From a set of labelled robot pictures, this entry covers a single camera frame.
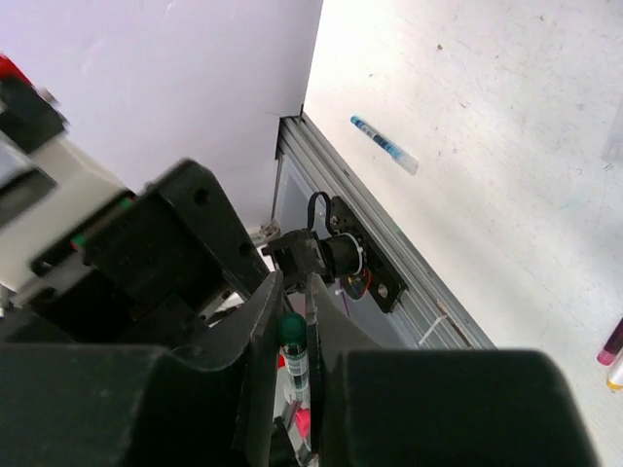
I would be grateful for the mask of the teal gel pen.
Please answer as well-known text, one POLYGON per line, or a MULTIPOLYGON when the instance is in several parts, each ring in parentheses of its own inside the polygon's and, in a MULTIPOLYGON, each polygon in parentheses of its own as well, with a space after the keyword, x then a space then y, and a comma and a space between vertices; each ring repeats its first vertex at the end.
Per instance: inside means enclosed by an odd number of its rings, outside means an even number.
POLYGON ((277 335, 280 356, 287 372, 287 382, 283 387, 285 406, 282 419, 287 434, 293 428, 299 434, 301 443, 294 448, 299 465, 309 466, 312 461, 309 439, 311 403, 306 319, 299 313, 286 312, 278 320, 277 335))

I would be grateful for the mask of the red gel pen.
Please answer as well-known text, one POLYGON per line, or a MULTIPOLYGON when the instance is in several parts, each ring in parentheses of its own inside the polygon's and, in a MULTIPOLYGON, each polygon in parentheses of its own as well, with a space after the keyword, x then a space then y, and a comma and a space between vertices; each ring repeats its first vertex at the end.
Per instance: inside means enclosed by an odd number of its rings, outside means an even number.
POLYGON ((597 361, 604 366, 611 365, 622 349, 623 340, 623 318, 619 320, 604 346, 597 355, 597 361))

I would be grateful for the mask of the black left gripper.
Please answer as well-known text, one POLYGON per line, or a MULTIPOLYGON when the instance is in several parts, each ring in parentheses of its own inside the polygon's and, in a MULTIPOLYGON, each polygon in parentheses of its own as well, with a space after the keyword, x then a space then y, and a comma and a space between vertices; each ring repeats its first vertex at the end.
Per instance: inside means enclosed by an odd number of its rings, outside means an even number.
POLYGON ((86 274, 28 306, 72 341, 186 341, 211 301, 248 298, 269 273, 215 175, 191 160, 59 246, 86 274))

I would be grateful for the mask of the blue gel pen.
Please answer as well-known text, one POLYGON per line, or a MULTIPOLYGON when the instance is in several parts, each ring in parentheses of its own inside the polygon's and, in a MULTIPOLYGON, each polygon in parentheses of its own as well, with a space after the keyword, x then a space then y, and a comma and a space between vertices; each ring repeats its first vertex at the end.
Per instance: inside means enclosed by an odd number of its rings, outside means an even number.
POLYGON ((365 122, 360 117, 353 115, 349 121, 371 139, 376 145, 381 147, 392 160, 400 165, 407 173, 415 176, 419 169, 418 161, 400 148, 396 143, 390 141, 386 136, 381 134, 376 128, 365 122))

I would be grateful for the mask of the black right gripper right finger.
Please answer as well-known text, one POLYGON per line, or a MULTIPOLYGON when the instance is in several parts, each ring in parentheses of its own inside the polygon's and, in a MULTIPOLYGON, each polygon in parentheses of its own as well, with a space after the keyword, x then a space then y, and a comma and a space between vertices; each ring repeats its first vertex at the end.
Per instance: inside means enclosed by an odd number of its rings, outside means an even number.
POLYGON ((311 449, 323 466, 595 466, 561 371, 533 350, 379 346, 307 281, 311 449))

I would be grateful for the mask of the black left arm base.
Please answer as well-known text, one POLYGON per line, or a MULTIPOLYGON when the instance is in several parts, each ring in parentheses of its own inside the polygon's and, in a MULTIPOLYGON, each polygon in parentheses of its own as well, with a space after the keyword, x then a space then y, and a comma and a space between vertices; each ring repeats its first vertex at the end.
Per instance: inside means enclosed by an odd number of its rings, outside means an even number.
POLYGON ((317 241, 324 267, 321 275, 339 284, 342 294, 357 302, 371 298, 384 314, 394 312, 405 280, 380 244, 366 230, 347 202, 325 192, 311 195, 307 230, 315 232, 316 207, 322 204, 325 236, 317 241))

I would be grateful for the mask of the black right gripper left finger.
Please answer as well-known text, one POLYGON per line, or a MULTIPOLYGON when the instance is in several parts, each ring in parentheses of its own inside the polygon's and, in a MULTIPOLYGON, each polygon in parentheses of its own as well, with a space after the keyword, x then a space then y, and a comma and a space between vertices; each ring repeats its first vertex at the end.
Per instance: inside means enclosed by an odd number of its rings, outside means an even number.
POLYGON ((180 351, 71 342, 28 310, 1 321, 5 466, 265 466, 283 277, 180 351))

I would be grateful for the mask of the yellow capped white marker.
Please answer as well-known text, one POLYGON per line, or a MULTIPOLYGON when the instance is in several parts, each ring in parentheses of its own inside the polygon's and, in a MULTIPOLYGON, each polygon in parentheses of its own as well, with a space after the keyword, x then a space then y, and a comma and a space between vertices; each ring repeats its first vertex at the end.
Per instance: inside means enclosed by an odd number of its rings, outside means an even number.
POLYGON ((620 391, 623 389, 623 354, 620 353, 616 360, 610 365, 607 376, 606 385, 612 391, 620 391))

